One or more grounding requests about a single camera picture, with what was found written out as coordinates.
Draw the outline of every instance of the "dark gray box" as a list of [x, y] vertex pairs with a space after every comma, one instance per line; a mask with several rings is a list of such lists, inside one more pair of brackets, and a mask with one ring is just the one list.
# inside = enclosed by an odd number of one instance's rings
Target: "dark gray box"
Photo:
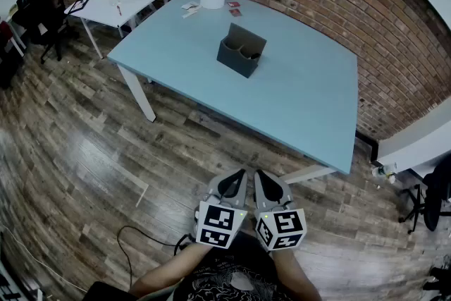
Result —
[[219, 44], [217, 61], [246, 78], [254, 72], [266, 40], [234, 23]]

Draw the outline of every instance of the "light blue table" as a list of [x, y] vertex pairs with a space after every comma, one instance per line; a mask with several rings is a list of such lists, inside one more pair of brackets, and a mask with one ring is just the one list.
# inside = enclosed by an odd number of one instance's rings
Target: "light blue table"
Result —
[[[172, 0], [108, 55], [119, 65], [146, 117], [154, 112], [135, 73], [171, 88], [327, 166], [283, 176], [288, 183], [334, 171], [349, 173], [357, 121], [357, 57], [327, 36], [249, 0], [242, 17]], [[236, 23], [267, 40], [249, 79], [216, 60]]]

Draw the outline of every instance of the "person's arm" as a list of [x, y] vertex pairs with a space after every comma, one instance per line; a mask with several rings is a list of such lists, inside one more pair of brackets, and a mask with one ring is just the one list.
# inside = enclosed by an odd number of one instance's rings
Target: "person's arm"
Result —
[[279, 281], [293, 298], [299, 301], [321, 301], [318, 290], [307, 278], [292, 250], [273, 252], [273, 260]]
[[136, 297], [143, 297], [175, 285], [196, 268], [211, 248], [212, 246], [201, 243], [188, 245], [174, 258], [139, 278], [128, 292]]

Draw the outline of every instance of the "cable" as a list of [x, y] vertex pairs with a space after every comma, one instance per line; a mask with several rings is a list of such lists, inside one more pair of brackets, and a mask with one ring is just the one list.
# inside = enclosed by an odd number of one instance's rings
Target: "cable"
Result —
[[189, 237], [188, 234], [187, 234], [187, 235], [183, 235], [183, 237], [182, 237], [181, 239], [179, 239], [179, 241], [177, 242], [177, 245], [169, 245], [168, 243], [164, 243], [164, 242], [161, 242], [161, 241], [156, 240], [155, 238], [153, 238], [153, 237], [147, 235], [146, 233], [142, 232], [140, 229], [138, 229], [138, 228], [136, 228], [136, 227], [133, 227], [133, 226], [124, 226], [124, 227], [122, 227], [122, 228], [118, 231], [118, 234], [117, 234], [117, 236], [116, 236], [116, 240], [118, 241], [119, 247], [121, 248], [122, 252], [124, 252], [125, 257], [127, 257], [128, 266], [130, 267], [130, 288], [132, 288], [132, 275], [133, 275], [133, 271], [132, 271], [132, 263], [130, 262], [130, 258], [129, 258], [129, 256], [128, 256], [127, 252], [123, 249], [123, 247], [122, 247], [122, 245], [121, 245], [121, 241], [119, 240], [119, 237], [121, 236], [121, 232], [122, 232], [122, 230], [123, 230], [124, 228], [131, 228], [131, 229], [133, 229], [133, 230], [136, 230], [136, 231], [138, 231], [139, 233], [141, 233], [143, 236], [149, 238], [150, 240], [153, 240], [153, 241], [159, 243], [160, 245], [163, 245], [163, 246], [170, 246], [170, 247], [175, 247], [175, 249], [174, 249], [174, 256], [175, 256], [175, 254], [177, 253], [177, 249], [180, 247], [180, 244], [182, 243], [182, 241], [183, 241], [186, 237]]
[[56, 273], [54, 270], [52, 270], [50, 267], [48, 267], [46, 264], [43, 264], [40, 260], [35, 259], [35, 257], [31, 254], [30, 251], [28, 251], [27, 246], [25, 246], [23, 243], [21, 243], [21, 241], [19, 241], [14, 234], [10, 231], [10, 229], [8, 227], [6, 227], [4, 224], [0, 223], [0, 226], [4, 227], [6, 230], [8, 230], [8, 232], [13, 236], [14, 240], [21, 245], [22, 247], [25, 248], [25, 251], [28, 252], [28, 254], [31, 256], [32, 259], [34, 259], [38, 264], [41, 264], [42, 266], [44, 266], [46, 269], [50, 270], [51, 272], [53, 272], [55, 275], [57, 275], [61, 280], [65, 281], [66, 283], [68, 283], [69, 285], [78, 288], [78, 290], [83, 291], [84, 293], [87, 293], [86, 290], [82, 289], [81, 287], [78, 287], [77, 285], [74, 285], [73, 283], [67, 281], [64, 277], [60, 276], [58, 273]]

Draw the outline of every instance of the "wooden floor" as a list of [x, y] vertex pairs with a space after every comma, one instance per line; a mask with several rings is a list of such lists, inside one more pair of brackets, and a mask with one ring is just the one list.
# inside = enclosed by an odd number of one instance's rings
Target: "wooden floor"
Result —
[[[104, 54], [120, 41], [105, 27], [93, 33]], [[0, 220], [84, 289], [98, 280], [127, 288], [128, 265], [116, 242], [121, 226], [175, 243], [191, 231], [192, 210], [214, 175], [237, 167], [250, 176], [256, 168], [281, 175], [311, 163], [140, 78], [157, 115], [148, 122], [82, 28], [63, 46], [61, 62], [53, 52], [41, 66], [41, 53], [29, 46], [12, 88], [0, 91]], [[419, 300], [431, 265], [451, 253], [451, 223], [442, 219], [431, 233], [420, 219], [407, 235], [409, 224], [397, 222], [411, 207], [397, 196], [402, 184], [372, 178], [369, 152], [356, 140], [349, 176], [292, 185], [309, 229], [296, 256], [324, 300]], [[254, 208], [250, 181], [247, 206]], [[135, 276], [173, 252], [134, 231], [123, 239]], [[8, 233], [4, 250], [24, 281], [37, 281], [53, 300], [82, 299]]]

